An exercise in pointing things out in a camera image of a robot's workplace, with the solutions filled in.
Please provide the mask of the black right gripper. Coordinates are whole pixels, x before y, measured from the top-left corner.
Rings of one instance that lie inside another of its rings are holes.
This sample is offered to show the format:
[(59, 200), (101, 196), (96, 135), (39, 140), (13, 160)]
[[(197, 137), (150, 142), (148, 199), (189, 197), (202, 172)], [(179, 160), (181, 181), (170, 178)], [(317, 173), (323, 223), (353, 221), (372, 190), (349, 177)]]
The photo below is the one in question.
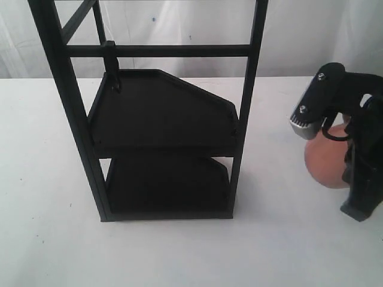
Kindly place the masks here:
[(382, 77), (346, 71), (338, 62), (323, 65), (290, 117), (298, 136), (318, 133), (348, 144), (343, 180), (349, 195), (341, 211), (358, 222), (382, 203)]

